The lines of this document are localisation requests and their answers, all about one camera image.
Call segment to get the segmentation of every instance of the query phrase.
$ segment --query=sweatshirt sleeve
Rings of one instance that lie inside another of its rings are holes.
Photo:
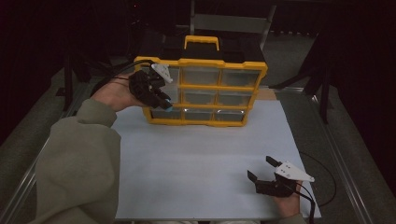
[[[36,219],[32,223],[112,223],[117,212],[120,136],[116,113],[86,100],[75,117],[51,127],[35,166]]]
[[[301,214],[292,216],[292,217],[285,217],[279,220],[278,224],[306,224],[303,216]]]

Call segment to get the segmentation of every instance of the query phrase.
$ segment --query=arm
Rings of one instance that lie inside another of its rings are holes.
[[[300,185],[297,185],[297,191],[300,191]],[[279,224],[305,224],[300,213],[300,195],[293,193],[288,198],[273,197],[273,200],[282,216],[282,219],[278,222]]]
[[[75,117],[51,128],[35,167],[33,223],[112,223],[117,212],[120,136],[116,111],[142,105],[128,81],[114,79],[86,100]]]

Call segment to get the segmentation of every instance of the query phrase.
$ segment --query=black cable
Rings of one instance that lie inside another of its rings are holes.
[[[312,197],[312,194],[308,191],[308,189],[306,187],[304,187],[303,185],[296,183],[298,186],[302,187],[303,189],[305,189],[305,191],[309,194],[309,197],[314,200],[314,197]]]
[[[134,61],[128,60],[128,61],[125,62],[125,63],[115,64],[115,65],[111,66],[111,68],[112,68],[113,70],[120,70],[120,69],[122,69],[123,67],[128,66],[130,63],[133,63],[133,62],[134,62]]]
[[[290,189],[291,191],[293,191],[294,193],[300,195],[301,197],[307,199],[309,202],[311,202],[311,211],[309,212],[309,223],[310,224],[315,224],[314,222],[314,214],[315,214],[315,206],[316,203],[314,201],[314,198],[312,197],[311,193],[309,193],[309,191],[301,184],[297,183],[296,184],[300,185],[301,187],[303,187],[305,189],[306,192],[308,192],[309,197],[302,194],[300,191],[297,191],[296,189],[292,189],[291,187],[289,187],[288,185],[283,185],[284,187],[286,187],[287,189]]]
[[[334,184],[334,192],[333,192],[333,194],[332,194],[332,197],[331,197],[327,202],[318,204],[318,207],[321,207],[321,206],[324,206],[324,205],[326,205],[326,204],[331,203],[332,200],[334,200],[335,195],[337,194],[337,183],[336,183],[336,181],[335,181],[334,175],[332,175],[332,172],[331,172],[323,163],[321,163],[320,161],[318,161],[318,160],[315,159],[314,157],[312,157],[312,156],[310,156],[310,155],[308,155],[308,154],[306,154],[306,153],[304,153],[304,152],[302,152],[302,151],[299,151],[299,152],[300,152],[300,154],[305,155],[306,157],[309,157],[309,158],[311,158],[312,160],[314,160],[314,161],[316,161],[317,163],[319,163],[319,165],[321,165],[321,166],[327,171],[327,173],[329,173],[330,177],[332,178],[332,182],[333,182],[333,184]]]
[[[315,224],[314,223],[314,214],[315,214],[315,201],[311,198],[309,198],[308,196],[302,194],[301,192],[294,190],[294,193],[302,196],[303,198],[307,199],[309,202],[311,202],[311,211],[309,212],[309,223],[310,224]]]
[[[149,60],[149,59],[139,60],[139,61],[136,61],[136,62],[134,62],[134,63],[131,63],[131,64],[129,64],[129,65],[127,65],[127,66],[121,68],[121,69],[117,72],[117,74],[119,74],[119,73],[121,73],[121,72],[123,72],[123,71],[125,71],[125,70],[127,70],[127,69],[129,69],[129,68],[131,68],[131,67],[135,67],[136,65],[138,65],[138,64],[140,64],[140,63],[149,63],[149,64],[153,64],[154,62],[153,62],[152,60]]]

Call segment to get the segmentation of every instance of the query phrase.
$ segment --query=table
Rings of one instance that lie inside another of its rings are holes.
[[[247,170],[273,180],[265,156],[304,169],[279,101],[256,101],[245,127],[151,125],[141,109],[118,113],[120,201],[116,219],[269,220],[269,196],[255,193]],[[304,186],[312,193],[308,183]],[[310,203],[301,199],[309,216]],[[318,208],[315,217],[320,217]]]

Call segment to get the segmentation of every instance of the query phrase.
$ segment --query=human hand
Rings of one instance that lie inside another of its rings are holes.
[[[300,192],[303,181],[297,181],[296,190]],[[300,195],[293,193],[287,198],[272,197],[282,217],[300,214]]]
[[[132,75],[133,73],[117,75],[118,78],[112,78],[91,99],[110,106],[115,112],[133,105],[145,106],[129,91],[128,77]]]

